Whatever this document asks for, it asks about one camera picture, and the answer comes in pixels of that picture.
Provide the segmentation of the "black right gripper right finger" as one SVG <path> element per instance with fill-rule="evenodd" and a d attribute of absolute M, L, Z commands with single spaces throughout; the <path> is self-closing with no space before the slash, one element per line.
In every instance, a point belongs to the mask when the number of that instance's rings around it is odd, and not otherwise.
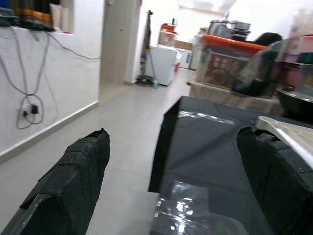
<path fill-rule="evenodd" d="M 313 170 L 266 130 L 241 129 L 237 147 L 253 194 L 276 235 L 313 233 Z"/>

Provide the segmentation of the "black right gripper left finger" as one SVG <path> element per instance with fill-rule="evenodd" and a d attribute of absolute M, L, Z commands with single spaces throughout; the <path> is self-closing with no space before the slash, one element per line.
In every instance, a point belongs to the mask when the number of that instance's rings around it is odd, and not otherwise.
<path fill-rule="evenodd" d="M 100 129 L 69 145 L 27 195 L 6 235 L 84 235 L 110 159 L 110 136 Z"/>

